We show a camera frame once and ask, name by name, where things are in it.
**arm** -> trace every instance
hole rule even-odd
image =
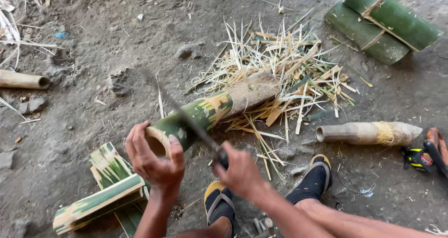
[[[222,144],[222,148],[227,152],[229,168],[226,171],[220,164],[214,164],[214,173],[230,190],[268,213],[285,237],[332,237],[280,196],[260,176],[255,162],[246,151],[235,150],[228,142]]]
[[[179,194],[185,171],[184,152],[177,138],[169,136],[170,160],[158,158],[145,139],[145,128],[148,126],[149,122],[134,125],[125,143],[133,171],[151,184],[148,205],[135,238],[166,236],[167,219]]]

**fingernail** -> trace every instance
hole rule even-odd
[[[173,145],[180,144],[179,140],[177,140],[177,138],[174,135],[169,135],[168,139],[169,139],[170,144],[173,144]]]

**foot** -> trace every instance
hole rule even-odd
[[[325,155],[316,155],[299,185],[288,193],[286,199],[293,205],[304,199],[320,200],[332,185],[331,166]]]
[[[232,227],[232,234],[230,237],[234,237],[233,220],[235,218],[235,206],[232,203],[232,194],[230,190],[219,181],[211,183],[205,192],[204,206],[208,225],[211,225],[214,222],[230,222]]]

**hand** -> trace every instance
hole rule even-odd
[[[213,164],[213,173],[233,192],[251,199],[253,194],[259,190],[259,186],[264,187],[266,181],[261,177],[255,161],[249,156],[247,151],[235,150],[226,141],[221,145],[227,153],[227,171],[219,163]]]
[[[158,158],[145,139],[145,128],[149,124],[146,121],[134,125],[126,138],[126,151],[133,171],[151,184],[150,197],[157,200],[175,200],[185,172],[182,145],[175,136],[170,135],[168,151],[171,159]]]

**sandal strap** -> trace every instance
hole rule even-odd
[[[213,204],[210,206],[210,209],[207,211],[207,224],[210,223],[210,216],[212,212],[216,209],[216,206],[218,205],[219,201],[225,200],[227,204],[233,209],[233,212],[235,212],[235,205],[233,205],[233,202],[229,197],[227,197],[225,194],[220,192],[220,194],[216,197],[215,201],[213,201]]]
[[[310,171],[317,166],[322,166],[325,169],[325,173],[326,173],[325,187],[323,188],[323,192],[322,192],[322,194],[325,194],[325,192],[328,189],[328,183],[330,183],[330,169],[324,162],[315,162],[314,164],[312,164],[306,171],[305,176],[303,176],[303,178],[305,178],[308,175],[308,173],[310,173]]]

